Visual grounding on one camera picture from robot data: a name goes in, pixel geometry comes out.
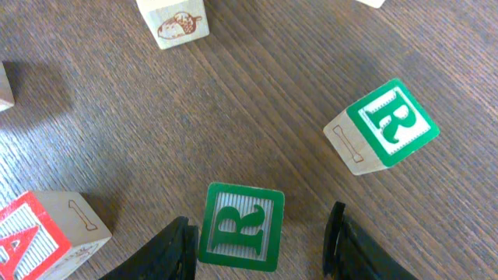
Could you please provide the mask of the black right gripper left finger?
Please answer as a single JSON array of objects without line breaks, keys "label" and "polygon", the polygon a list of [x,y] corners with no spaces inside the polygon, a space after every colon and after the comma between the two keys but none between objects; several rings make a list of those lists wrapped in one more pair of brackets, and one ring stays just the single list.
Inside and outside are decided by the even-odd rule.
[{"label": "black right gripper left finger", "polygon": [[194,280],[197,252],[198,227],[179,216],[100,280]]}]

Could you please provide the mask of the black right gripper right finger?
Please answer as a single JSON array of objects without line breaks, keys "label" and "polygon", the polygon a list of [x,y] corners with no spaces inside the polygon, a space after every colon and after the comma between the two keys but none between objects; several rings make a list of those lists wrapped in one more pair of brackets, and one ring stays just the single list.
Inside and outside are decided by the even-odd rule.
[{"label": "black right gripper right finger", "polygon": [[337,201],[328,217],[322,254],[323,275],[334,279],[388,280],[416,277],[403,268]]}]

